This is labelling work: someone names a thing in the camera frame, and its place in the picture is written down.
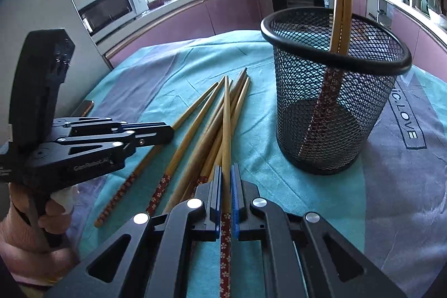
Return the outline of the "person's left hand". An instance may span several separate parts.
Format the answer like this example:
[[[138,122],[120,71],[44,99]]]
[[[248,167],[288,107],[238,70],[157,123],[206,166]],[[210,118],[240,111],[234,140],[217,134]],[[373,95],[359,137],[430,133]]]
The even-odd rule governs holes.
[[[64,277],[79,262],[72,247],[50,250],[40,235],[64,234],[70,227],[71,214],[57,201],[46,203],[46,213],[39,217],[37,227],[21,217],[30,208],[30,191],[10,183],[10,209],[1,221],[1,258],[13,278],[24,284],[45,286]]]

